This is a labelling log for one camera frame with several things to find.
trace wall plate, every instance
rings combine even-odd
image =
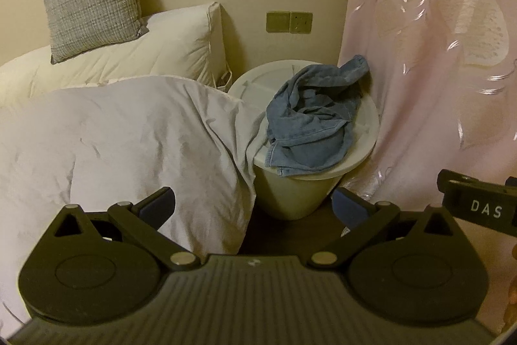
[[[289,32],[293,34],[310,34],[312,30],[312,12],[291,12]]]
[[[266,13],[266,31],[268,33],[289,33],[289,22],[289,11],[269,11]]]

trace white trash can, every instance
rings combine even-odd
[[[278,60],[249,70],[234,84],[228,94],[265,110],[280,87],[300,69],[314,64],[307,60]],[[261,131],[267,129],[264,118]],[[379,131],[377,108],[364,94],[353,122],[355,143],[344,159],[325,172],[311,175],[280,177],[275,167],[266,167],[270,146],[266,141],[253,160],[258,204],[274,218],[296,220],[314,212],[323,199],[339,183],[343,175],[357,167],[371,152]]]

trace white duvet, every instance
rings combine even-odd
[[[28,314],[16,279],[66,203],[106,210],[162,186],[176,194],[160,232],[198,255],[236,253],[251,215],[262,113],[200,83],[148,76],[51,92],[0,108],[0,315]]]

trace denim shirt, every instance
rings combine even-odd
[[[267,106],[267,167],[280,176],[312,174],[339,163],[353,144],[352,121],[361,101],[363,56],[342,67],[314,64],[288,80]]]

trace hand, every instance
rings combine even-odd
[[[512,256],[517,260],[517,244],[513,246]],[[512,279],[508,290],[508,305],[506,306],[505,315],[503,316],[505,326],[502,331],[510,329],[517,321],[517,276]]]

